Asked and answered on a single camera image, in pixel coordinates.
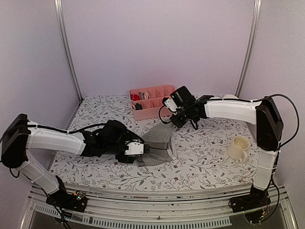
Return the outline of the grey boxer briefs lettered band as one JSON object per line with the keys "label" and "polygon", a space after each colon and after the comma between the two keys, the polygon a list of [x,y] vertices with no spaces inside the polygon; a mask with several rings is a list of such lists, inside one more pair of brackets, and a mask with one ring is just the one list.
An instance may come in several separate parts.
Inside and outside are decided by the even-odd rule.
{"label": "grey boxer briefs lettered band", "polygon": [[177,159],[173,124],[159,123],[142,136],[148,153],[137,158],[138,167],[154,167]]}

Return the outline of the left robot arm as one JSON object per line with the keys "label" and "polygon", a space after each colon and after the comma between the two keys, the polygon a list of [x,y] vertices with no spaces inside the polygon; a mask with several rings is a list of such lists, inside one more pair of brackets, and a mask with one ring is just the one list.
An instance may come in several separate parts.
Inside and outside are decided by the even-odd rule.
{"label": "left robot arm", "polygon": [[68,131],[40,125],[28,120],[26,114],[20,114],[0,142],[1,163],[38,184],[60,207],[71,203],[70,195],[60,188],[55,175],[32,156],[30,149],[63,151],[81,157],[115,155],[118,162],[127,164],[144,154],[144,140],[116,120]]}

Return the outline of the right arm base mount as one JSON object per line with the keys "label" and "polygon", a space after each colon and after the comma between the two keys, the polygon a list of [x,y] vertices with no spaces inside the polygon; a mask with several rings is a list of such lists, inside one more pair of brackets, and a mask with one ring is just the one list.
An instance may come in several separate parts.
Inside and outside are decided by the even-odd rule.
{"label": "right arm base mount", "polygon": [[230,198],[228,202],[228,206],[232,209],[233,213],[266,207],[270,204],[271,200],[268,189],[260,190],[253,185],[250,188],[249,194]]}

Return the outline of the grey underwear cream waistband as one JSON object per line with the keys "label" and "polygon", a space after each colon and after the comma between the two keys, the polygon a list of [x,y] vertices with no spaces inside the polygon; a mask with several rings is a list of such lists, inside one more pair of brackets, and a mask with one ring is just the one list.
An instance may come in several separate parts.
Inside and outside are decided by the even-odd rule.
{"label": "grey underwear cream waistband", "polygon": [[139,92],[139,97],[141,100],[147,100],[150,98],[148,92]]}

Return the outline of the pink divided organizer box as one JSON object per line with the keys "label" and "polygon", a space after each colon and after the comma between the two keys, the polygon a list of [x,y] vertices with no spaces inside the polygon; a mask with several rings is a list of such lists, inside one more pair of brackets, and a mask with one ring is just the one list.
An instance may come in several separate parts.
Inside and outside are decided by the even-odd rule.
{"label": "pink divided organizer box", "polygon": [[[163,106],[162,99],[164,97],[170,97],[170,94],[174,92],[176,88],[173,85],[161,85],[161,86],[154,86],[154,87],[147,87],[147,88],[137,88],[131,89],[129,91],[130,101],[131,101],[131,108],[133,117],[135,120],[144,120],[144,119],[151,119],[151,118],[158,118],[159,117],[159,110]],[[138,94],[139,92],[148,92],[149,99],[147,100],[139,100],[139,101],[132,101],[131,94]],[[135,110],[134,105],[136,103],[140,103],[143,107],[142,110]]]}

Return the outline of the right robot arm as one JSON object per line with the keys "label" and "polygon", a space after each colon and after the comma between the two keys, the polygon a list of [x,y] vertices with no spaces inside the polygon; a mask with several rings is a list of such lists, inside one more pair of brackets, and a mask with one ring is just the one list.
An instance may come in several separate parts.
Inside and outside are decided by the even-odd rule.
{"label": "right robot arm", "polygon": [[241,100],[238,98],[218,98],[203,95],[196,99],[182,86],[172,92],[163,104],[172,112],[171,122],[182,128],[190,122],[198,129],[198,122],[207,118],[226,118],[243,121],[256,126],[256,144],[259,149],[257,170],[253,182],[255,190],[246,198],[250,208],[264,202],[266,190],[276,168],[276,158],[280,148],[283,121],[271,97],[260,100]]}

